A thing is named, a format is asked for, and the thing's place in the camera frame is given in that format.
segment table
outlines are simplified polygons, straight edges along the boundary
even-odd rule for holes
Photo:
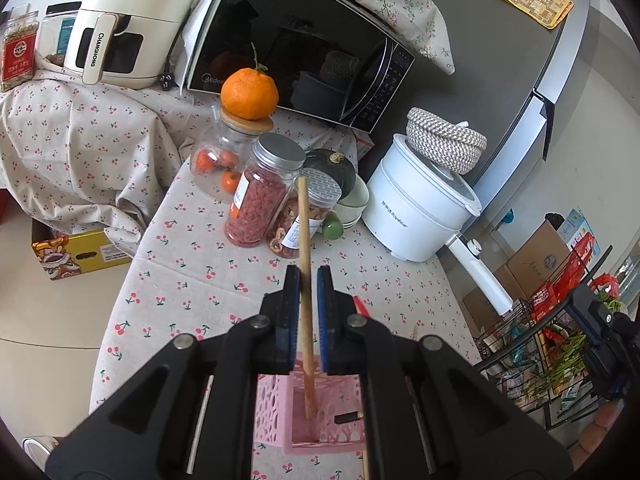
[[[199,340],[226,332],[282,286],[287,264],[266,244],[241,249],[223,233],[226,204],[214,203],[180,169],[146,231],[104,335],[92,390],[95,409],[153,354],[183,332]],[[358,295],[395,333],[434,333],[474,364],[478,351],[437,257],[423,264],[393,258],[359,222],[339,240],[312,238],[312,275],[332,268],[335,288]],[[314,304],[314,325],[317,313]],[[360,452],[284,456],[255,444],[252,480],[362,478]]]

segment wooden stick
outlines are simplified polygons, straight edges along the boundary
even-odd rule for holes
[[[309,195],[306,190],[306,177],[298,179],[298,215],[300,232],[300,339],[302,341],[302,369],[305,376],[305,415],[307,420],[318,412],[316,406],[316,388],[314,386],[314,321],[311,306],[311,248],[309,246]]]
[[[369,453],[366,448],[362,450],[362,473],[364,480],[369,480]]]

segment white pot handle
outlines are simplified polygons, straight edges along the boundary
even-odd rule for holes
[[[89,51],[86,54],[82,82],[86,85],[95,85],[102,78],[104,55],[111,41],[113,31],[118,23],[118,15],[105,12],[95,21],[94,33],[89,43]]]
[[[484,295],[489,300],[489,303],[492,304],[495,311],[502,316],[511,310],[513,300],[480,259],[481,248],[479,244],[475,240],[470,241],[469,244],[470,247],[466,246],[462,240],[460,240],[460,233],[451,237],[447,242],[447,246],[453,255],[478,284],[478,287],[484,292]]]

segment jar label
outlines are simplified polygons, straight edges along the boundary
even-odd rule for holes
[[[316,234],[318,228],[322,225],[323,220],[314,220],[312,218],[309,219],[309,239]],[[300,216],[296,218],[296,221],[293,222],[287,234],[285,234],[282,244],[289,249],[299,249],[300,248]]]
[[[69,45],[71,31],[74,28],[75,18],[65,18],[60,25],[60,33],[58,34],[58,47],[56,54],[66,54],[66,48]]]
[[[238,217],[240,206],[242,205],[242,201],[244,200],[244,196],[248,187],[249,181],[246,179],[243,173],[240,177],[240,182],[238,182],[238,187],[236,187],[236,192],[234,193],[234,202],[232,203],[231,209],[229,211],[229,214],[233,218]]]
[[[30,34],[4,44],[2,81],[18,77],[33,69],[36,34]]]

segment refrigerator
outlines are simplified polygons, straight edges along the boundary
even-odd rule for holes
[[[504,0],[433,1],[447,24],[455,73],[447,76],[416,59],[371,134],[375,147],[360,162],[360,174],[370,177],[392,134],[405,131],[412,107],[451,123],[468,121],[487,138],[487,149],[463,177],[484,211],[497,215],[546,158],[555,104],[574,65],[590,0],[573,0],[575,7],[553,30]]]

